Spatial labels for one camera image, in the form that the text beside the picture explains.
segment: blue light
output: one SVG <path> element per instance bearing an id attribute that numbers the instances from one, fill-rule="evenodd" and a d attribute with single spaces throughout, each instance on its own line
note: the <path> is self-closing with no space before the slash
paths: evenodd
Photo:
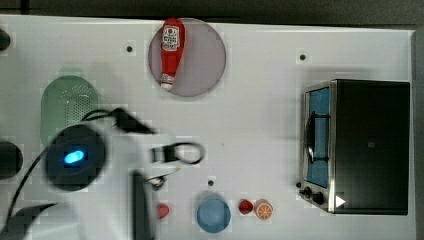
<path id="1" fill-rule="evenodd" d="M 82 151 L 71 152 L 65 156 L 65 163 L 71 164 L 74 162 L 81 161 L 83 158 L 84 158 L 84 152 Z"/>

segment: red object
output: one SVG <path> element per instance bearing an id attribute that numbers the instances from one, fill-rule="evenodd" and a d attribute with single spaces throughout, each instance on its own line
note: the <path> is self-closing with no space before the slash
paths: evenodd
<path id="1" fill-rule="evenodd" d="M 184 52 L 184 24 L 176 18 L 167 19 L 162 26 L 161 42 L 161 87 L 169 91 L 172 88 L 175 74 L 177 73 L 178 65 Z"/>
<path id="2" fill-rule="evenodd" d="M 168 213 L 169 213 L 169 207 L 166 206 L 166 204 L 164 204 L 164 203 L 159 203 L 159 205 L 158 205 L 159 219 L 166 217 L 166 215 L 168 215 Z"/>
<path id="3" fill-rule="evenodd" d="M 242 199 L 239 204 L 239 210 L 242 214 L 246 215 L 253 210 L 253 204 L 246 199 Z"/>

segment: oven handle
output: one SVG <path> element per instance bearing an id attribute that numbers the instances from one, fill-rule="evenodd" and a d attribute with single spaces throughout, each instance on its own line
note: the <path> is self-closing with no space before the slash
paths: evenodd
<path id="1" fill-rule="evenodd" d="M 311 164 L 313 164 L 316 160 L 328 160 L 327 158 L 316 158 L 314 157 L 315 152 L 315 119 L 317 118 L 326 118 L 327 121 L 330 119 L 329 114 L 316 114 L 315 112 L 312 112 L 311 115 L 308 118 L 308 123 L 306 124 L 306 143 L 305 143 L 305 151 L 306 155 L 308 156 L 308 160 Z"/>

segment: bottle label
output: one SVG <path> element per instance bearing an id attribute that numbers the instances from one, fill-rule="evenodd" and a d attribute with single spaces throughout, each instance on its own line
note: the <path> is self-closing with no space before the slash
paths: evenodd
<path id="1" fill-rule="evenodd" d="M 177 51 L 180 46 L 179 28 L 166 25 L 162 32 L 162 48 L 166 51 Z"/>

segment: green mesh object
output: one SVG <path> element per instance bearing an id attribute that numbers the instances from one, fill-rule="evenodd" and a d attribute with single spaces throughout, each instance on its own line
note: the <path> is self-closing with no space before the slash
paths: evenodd
<path id="1" fill-rule="evenodd" d="M 41 99 L 41 142 L 47 146 L 63 128 L 98 109 L 99 95 L 85 79 L 63 76 L 50 83 Z"/>

